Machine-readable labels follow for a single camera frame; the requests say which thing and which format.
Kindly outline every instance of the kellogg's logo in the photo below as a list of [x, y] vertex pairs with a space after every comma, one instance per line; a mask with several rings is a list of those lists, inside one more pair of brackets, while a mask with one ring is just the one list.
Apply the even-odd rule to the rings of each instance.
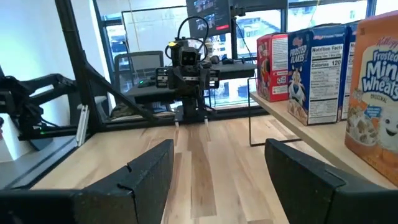
[[382, 37], [379, 39], [376, 45], [388, 45], [390, 49], [394, 49], [398, 46], [398, 40], [393, 37]]
[[315, 36], [313, 36], [313, 39], [314, 40], [322, 40], [323, 36], [322, 35], [315, 35]]

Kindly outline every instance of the white wall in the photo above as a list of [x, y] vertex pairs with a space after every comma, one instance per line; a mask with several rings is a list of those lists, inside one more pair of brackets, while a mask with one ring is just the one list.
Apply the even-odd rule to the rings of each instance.
[[138, 9], [185, 6], [185, 0], [96, 0], [102, 16]]
[[[88, 61], [109, 80], [92, 1], [72, 0], [72, 3]], [[5, 75], [30, 80], [61, 73], [75, 79], [54, 0], [1, 0], [0, 30], [0, 65]], [[44, 119], [61, 126], [70, 123], [67, 96], [42, 107]], [[9, 121], [6, 114], [1, 116]], [[25, 142], [15, 140], [18, 134], [12, 128], [5, 128], [9, 125], [3, 127], [8, 148], [29, 148]]]

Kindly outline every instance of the red cereal box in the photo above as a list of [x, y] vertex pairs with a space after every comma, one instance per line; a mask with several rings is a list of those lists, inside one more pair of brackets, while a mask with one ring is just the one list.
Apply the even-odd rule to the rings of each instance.
[[287, 100], [287, 34], [257, 39], [257, 92], [270, 102]]

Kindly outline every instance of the blue cereal box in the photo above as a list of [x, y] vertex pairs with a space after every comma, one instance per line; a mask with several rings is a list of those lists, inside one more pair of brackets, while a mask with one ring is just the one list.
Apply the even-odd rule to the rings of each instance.
[[354, 49], [356, 39], [356, 28], [359, 21], [350, 22], [346, 24], [346, 45], [343, 60], [343, 71], [341, 73], [341, 86], [340, 86], [340, 99], [338, 120], [347, 119], [348, 115], [348, 102], [349, 102], [349, 89], [351, 87], [351, 79], [353, 74], [354, 64]]
[[289, 34], [289, 113], [304, 125], [338, 120], [346, 26], [324, 25]]

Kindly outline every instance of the metal bracket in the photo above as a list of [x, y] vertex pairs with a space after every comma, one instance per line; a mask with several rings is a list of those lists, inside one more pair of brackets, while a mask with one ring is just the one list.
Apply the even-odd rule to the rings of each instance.
[[87, 124], [89, 118], [90, 110], [88, 105], [83, 105], [80, 112], [79, 125], [77, 127], [76, 133], [76, 146], [80, 147], [86, 141]]

